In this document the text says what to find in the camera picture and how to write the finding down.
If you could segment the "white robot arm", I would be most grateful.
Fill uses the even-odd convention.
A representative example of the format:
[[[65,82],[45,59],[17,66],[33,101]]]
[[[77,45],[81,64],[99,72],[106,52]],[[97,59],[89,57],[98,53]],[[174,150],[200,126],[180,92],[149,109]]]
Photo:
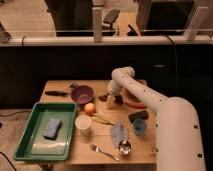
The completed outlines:
[[[107,91],[127,89],[155,114],[157,171],[207,171],[197,111],[186,99],[167,97],[134,79],[132,67],[114,69]]]

